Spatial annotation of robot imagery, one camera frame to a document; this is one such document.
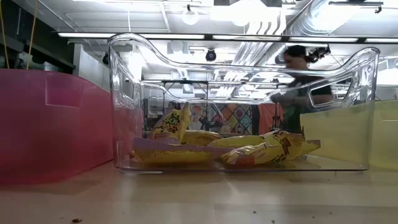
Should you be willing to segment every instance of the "dark hair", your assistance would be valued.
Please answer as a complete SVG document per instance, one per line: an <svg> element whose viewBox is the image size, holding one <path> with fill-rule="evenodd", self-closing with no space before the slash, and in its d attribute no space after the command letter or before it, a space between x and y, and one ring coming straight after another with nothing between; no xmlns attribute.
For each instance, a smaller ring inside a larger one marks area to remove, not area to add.
<svg viewBox="0 0 398 224"><path fill-rule="evenodd" d="M293 45L288 47L284 54L287 54L291 57L303 57L307 63L315 63L314 58L311 58L307 55L307 49L301 45Z"/></svg>

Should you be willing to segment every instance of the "crumb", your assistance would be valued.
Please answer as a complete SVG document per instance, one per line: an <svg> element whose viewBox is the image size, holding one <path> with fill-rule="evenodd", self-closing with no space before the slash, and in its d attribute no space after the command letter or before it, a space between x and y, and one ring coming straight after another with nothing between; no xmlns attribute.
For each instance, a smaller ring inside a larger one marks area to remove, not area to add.
<svg viewBox="0 0 398 224"><path fill-rule="evenodd" d="M73 223L80 223L81 221L83 221L80 218L75 218L74 220L72 220Z"/></svg>

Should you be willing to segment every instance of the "snack bag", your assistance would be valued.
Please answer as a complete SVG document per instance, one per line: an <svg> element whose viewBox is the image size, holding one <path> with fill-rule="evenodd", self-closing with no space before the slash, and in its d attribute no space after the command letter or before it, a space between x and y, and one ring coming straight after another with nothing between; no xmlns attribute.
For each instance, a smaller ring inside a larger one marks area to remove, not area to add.
<svg viewBox="0 0 398 224"><path fill-rule="evenodd" d="M221 139L221 136L217 133L202 130L186 130L181 143L207 146L209 143L217 139Z"/></svg>
<svg viewBox="0 0 398 224"><path fill-rule="evenodd" d="M222 155L221 159L232 165L279 164L320 147L320 141L306 141L301 134L286 131L278 130L262 137L266 140L265 143L234 149Z"/></svg>
<svg viewBox="0 0 398 224"><path fill-rule="evenodd" d="M282 145L282 147L289 147L292 153L287 155L287 160L308 154L320 148L319 140L306 141L302 134L288 133L283 130L271 131L267 134L263 134L261 137L263 137L264 141L270 146Z"/></svg>
<svg viewBox="0 0 398 224"><path fill-rule="evenodd" d="M222 148L239 148L243 146L255 146L265 142L262 136L235 136L212 141L208 146Z"/></svg>
<svg viewBox="0 0 398 224"><path fill-rule="evenodd" d="M188 103L184 103L181 110L167 110L155 124L150 138L167 144L181 144L190 120L191 111Z"/></svg>
<svg viewBox="0 0 398 224"><path fill-rule="evenodd" d="M135 137L130 159L145 164L191 164L211 162L213 158L229 152L206 146L164 144Z"/></svg>

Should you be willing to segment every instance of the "pink plastic bin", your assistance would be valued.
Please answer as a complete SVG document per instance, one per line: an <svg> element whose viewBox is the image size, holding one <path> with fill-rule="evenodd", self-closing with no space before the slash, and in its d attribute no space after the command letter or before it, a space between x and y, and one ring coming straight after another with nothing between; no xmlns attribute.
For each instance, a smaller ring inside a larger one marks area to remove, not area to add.
<svg viewBox="0 0 398 224"><path fill-rule="evenodd" d="M55 182L110 161L110 94L73 75L0 69L0 183Z"/></svg>

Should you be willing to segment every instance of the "table surface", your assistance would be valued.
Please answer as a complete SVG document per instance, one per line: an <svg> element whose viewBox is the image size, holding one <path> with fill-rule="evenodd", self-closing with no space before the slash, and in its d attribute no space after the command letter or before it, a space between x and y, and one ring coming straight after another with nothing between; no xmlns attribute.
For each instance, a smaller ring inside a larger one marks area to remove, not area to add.
<svg viewBox="0 0 398 224"><path fill-rule="evenodd" d="M123 174L0 187L1 223L396 223L398 172Z"/></svg>

